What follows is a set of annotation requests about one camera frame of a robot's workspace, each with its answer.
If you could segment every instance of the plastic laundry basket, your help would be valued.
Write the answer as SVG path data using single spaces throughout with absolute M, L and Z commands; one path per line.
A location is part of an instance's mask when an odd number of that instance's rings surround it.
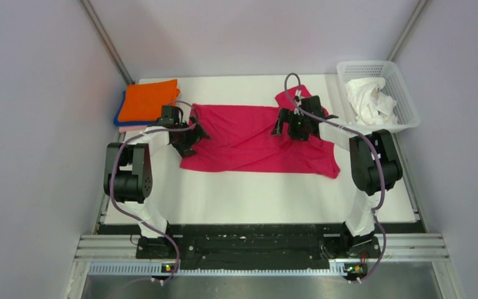
M 406 82 L 395 63 L 382 60 L 347 61 L 340 62 L 336 69 L 338 70 L 338 86 L 342 95 L 342 104 L 347 121 L 355 126 L 361 126 L 372 131 L 386 129 L 391 133 L 414 128 L 420 124 L 420 117 L 413 105 Z M 386 79 L 386 85 L 381 91 L 396 100 L 396 107 L 393 109 L 393 112 L 398 119 L 397 125 L 356 124 L 356 113 L 347 98 L 345 83 L 352 79 L 365 77 L 383 77 Z

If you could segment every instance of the folded towel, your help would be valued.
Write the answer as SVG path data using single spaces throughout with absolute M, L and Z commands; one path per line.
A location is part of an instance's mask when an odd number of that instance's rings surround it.
M 177 80 L 129 85 L 118 121 L 156 121 L 162 106 L 173 102 L 180 94 Z
M 118 121 L 118 115 L 120 115 L 120 111 L 122 110 L 122 107 L 125 103 L 125 92 L 123 92 L 123 97 L 122 97 L 122 102 L 120 103 L 120 107 L 118 108 L 118 111 L 116 112 L 115 118 L 113 119 L 113 123 L 115 126 L 148 126 L 148 125 L 154 125 L 156 124 L 155 121 Z

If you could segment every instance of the white table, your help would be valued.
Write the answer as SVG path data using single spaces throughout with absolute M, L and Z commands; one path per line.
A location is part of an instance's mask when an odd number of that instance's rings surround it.
M 329 113 L 344 116 L 336 75 L 302 75 L 302 84 L 319 95 Z M 179 78 L 179 100 L 198 104 L 277 107 L 284 75 Z M 167 78 L 142 79 L 151 83 Z M 295 86 L 292 79 L 289 87 Z M 135 133 L 126 134 L 126 138 Z M 352 207 L 356 187 L 349 152 L 335 146 L 341 172 L 336 179 L 318 174 L 203 173 L 180 169 L 180 156 L 168 146 L 152 157 L 153 189 L 147 200 L 171 224 L 288 224 L 340 223 Z M 387 192 L 378 212 L 381 222 L 414 222 L 404 180 Z M 108 207 L 105 224 L 134 224 Z

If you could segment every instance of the pink t-shirt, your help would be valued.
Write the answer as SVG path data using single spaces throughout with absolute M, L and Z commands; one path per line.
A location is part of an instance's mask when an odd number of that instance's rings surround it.
M 294 95 L 296 88 L 290 89 Z M 310 93 L 302 86 L 302 95 Z M 281 108 L 294 108 L 284 93 L 276 96 Z M 180 167 L 196 171 L 254 171 L 263 173 L 317 173 L 336 178 L 340 168 L 334 144 L 314 136 L 292 140 L 288 124 L 281 136 L 270 135 L 279 108 L 234 105 L 194 105 L 199 122 L 211 136 L 193 149 L 197 154 L 182 159 Z

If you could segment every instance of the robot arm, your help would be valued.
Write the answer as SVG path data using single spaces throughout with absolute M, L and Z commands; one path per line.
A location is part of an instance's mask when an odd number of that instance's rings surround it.
M 179 107 L 163 106 L 162 117 L 158 119 L 157 126 L 147 128 L 148 131 L 157 131 L 153 134 L 141 132 L 142 137 L 127 144 L 123 149 L 119 163 L 116 166 L 114 194 L 119 206 L 126 211 L 138 216 L 143 221 L 165 233 L 167 220 L 160 214 L 154 201 L 145 199 L 151 194 L 152 172 L 151 156 L 171 144 L 182 157 L 196 154 L 192 146 L 201 138 L 210 138 L 204 131 L 198 120 L 191 117 L 195 123 L 192 130 L 168 131 L 167 129 L 183 129 L 189 125 L 182 121 L 182 110 Z M 110 143 L 107 146 L 105 161 L 105 173 L 103 189 L 105 194 L 110 195 L 109 183 L 115 157 L 118 154 L 121 143 Z M 157 232 L 147 228 L 143 223 L 138 224 L 141 235 L 148 238 L 157 238 Z
M 325 116 L 318 96 L 296 97 L 295 101 L 304 111 L 329 120 L 330 123 L 319 122 L 296 110 L 281 109 L 272 134 L 280 135 L 283 123 L 288 123 L 288 135 L 294 140 L 308 140 L 309 135 L 313 135 L 349 151 L 352 179 L 357 187 L 357 192 L 351 212 L 343 224 L 340 239 L 342 250 L 347 255 L 357 255 L 374 237 L 373 208 L 380 202 L 380 178 L 371 149 L 363 138 L 342 130 L 341 127 L 357 131 L 372 142 L 383 169 L 386 190 L 391 189 L 395 182 L 402 177 L 402 167 L 391 133 L 387 130 L 374 132 L 363 130 L 345 124 L 337 116 Z

